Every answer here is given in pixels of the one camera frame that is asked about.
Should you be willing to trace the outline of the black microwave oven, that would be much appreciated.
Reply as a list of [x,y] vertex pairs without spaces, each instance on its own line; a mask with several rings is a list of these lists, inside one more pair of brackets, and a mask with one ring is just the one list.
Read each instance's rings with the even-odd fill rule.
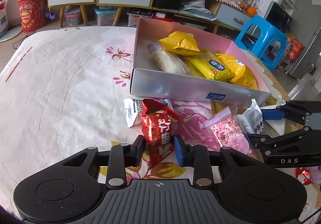
[[264,18],[282,33],[286,33],[292,22],[292,16],[274,1],[270,3]]

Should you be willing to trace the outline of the yellow snack pack blue label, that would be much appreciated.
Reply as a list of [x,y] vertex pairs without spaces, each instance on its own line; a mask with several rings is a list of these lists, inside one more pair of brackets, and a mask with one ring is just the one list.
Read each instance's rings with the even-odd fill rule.
[[200,55],[187,57],[187,59],[206,79],[226,81],[234,76],[234,73],[209,50],[205,50]]

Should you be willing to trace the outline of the red snack packet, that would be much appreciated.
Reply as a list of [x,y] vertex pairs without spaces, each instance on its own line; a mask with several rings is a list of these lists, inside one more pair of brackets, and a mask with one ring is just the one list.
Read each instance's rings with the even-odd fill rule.
[[173,123],[179,119],[179,115],[167,105],[153,99],[142,100],[141,131],[146,140],[151,167],[174,151]]

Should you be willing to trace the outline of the orange yellow snack pack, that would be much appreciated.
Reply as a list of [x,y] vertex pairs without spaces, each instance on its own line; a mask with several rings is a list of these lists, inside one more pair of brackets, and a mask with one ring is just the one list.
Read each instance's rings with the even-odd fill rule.
[[254,90],[258,89],[256,78],[250,68],[233,55],[217,51],[215,55],[233,74],[228,81]]

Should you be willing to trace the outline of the clear storage bin blue lid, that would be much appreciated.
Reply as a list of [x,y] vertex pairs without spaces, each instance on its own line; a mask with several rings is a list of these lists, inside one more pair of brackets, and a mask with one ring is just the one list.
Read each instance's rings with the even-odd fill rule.
[[112,25],[115,15],[116,15],[116,9],[99,9],[98,7],[93,8],[95,13],[95,20],[97,22],[97,25],[99,26],[107,26]]

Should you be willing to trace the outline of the orange fruit lower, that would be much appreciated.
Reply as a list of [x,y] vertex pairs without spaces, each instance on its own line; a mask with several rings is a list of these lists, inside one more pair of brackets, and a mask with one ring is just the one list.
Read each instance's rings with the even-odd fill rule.
[[248,7],[246,12],[251,17],[254,17],[255,15],[257,15],[257,9],[254,7]]

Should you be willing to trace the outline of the pink zip bag snack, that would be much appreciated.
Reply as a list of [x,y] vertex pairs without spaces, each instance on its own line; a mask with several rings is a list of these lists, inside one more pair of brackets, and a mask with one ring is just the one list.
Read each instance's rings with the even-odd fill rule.
[[237,117],[235,104],[225,107],[210,119],[199,125],[215,137],[220,147],[229,147],[251,158],[257,159],[252,144]]

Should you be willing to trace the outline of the yellow snack bag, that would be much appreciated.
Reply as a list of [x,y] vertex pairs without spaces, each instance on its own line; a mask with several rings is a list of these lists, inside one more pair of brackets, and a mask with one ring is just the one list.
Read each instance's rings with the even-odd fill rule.
[[170,53],[182,56],[200,55],[202,52],[193,34],[175,31],[159,39],[160,44]]

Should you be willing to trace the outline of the pink cardboard box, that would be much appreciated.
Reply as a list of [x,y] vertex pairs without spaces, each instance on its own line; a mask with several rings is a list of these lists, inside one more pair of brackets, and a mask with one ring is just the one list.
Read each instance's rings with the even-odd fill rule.
[[[149,43],[159,44],[160,39],[175,31],[192,34],[201,49],[208,49],[212,53],[220,51],[236,57],[253,72],[258,88],[255,90],[197,77],[191,70],[183,74],[163,71],[147,46]],[[224,104],[235,103],[241,107],[249,106],[252,99],[262,105],[271,96],[271,91],[248,58],[247,52],[241,50],[233,41],[196,28],[151,18],[140,18],[137,24],[129,89],[130,93],[136,96],[195,102],[216,101]]]

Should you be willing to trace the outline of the clear wrapped cream snack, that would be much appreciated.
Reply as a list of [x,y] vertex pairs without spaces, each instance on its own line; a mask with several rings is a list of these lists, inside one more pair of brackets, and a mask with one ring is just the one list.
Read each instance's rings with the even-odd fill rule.
[[147,41],[146,47],[162,71],[173,74],[190,75],[189,67],[178,56],[167,52],[161,45]]

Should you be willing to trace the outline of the white printed snack packet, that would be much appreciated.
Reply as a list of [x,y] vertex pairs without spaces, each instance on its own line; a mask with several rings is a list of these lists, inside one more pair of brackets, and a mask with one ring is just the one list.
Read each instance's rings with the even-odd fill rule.
[[126,98],[124,106],[128,128],[139,124],[149,126],[158,119],[165,119],[165,121],[169,119],[170,122],[179,120],[169,99]]

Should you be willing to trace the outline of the floral bed sheet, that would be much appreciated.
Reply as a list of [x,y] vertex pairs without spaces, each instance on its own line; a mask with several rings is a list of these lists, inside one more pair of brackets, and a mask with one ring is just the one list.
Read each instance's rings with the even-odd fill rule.
[[[320,193],[293,170],[220,147],[199,125],[209,102],[130,93],[136,28],[81,27],[36,33],[1,72],[1,223],[314,223]],[[109,151],[133,144],[124,100],[169,99],[174,136],[208,149],[213,186],[193,186],[174,151],[155,167],[145,141],[126,187],[107,187]]]

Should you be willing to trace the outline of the blue plastic stool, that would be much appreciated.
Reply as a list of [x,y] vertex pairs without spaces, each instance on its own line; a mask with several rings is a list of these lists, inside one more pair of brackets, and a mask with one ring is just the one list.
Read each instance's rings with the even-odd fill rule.
[[[248,34],[248,30],[253,26],[258,28],[257,38]],[[261,16],[256,15],[244,25],[234,43],[240,49],[251,52],[270,72],[274,72],[286,49],[287,36]]]

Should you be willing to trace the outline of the red cartoon barrel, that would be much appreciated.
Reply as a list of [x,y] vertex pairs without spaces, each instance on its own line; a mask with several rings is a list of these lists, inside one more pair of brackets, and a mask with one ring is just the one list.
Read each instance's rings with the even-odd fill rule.
[[45,11],[47,10],[46,0],[17,0],[22,31],[33,32],[42,28],[47,23]]

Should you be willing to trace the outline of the white black text packet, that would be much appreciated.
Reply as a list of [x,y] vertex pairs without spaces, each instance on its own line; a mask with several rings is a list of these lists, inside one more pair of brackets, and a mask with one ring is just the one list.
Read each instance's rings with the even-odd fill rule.
[[249,134],[263,134],[263,114],[256,100],[251,100],[251,106],[242,114],[237,115],[243,129]]

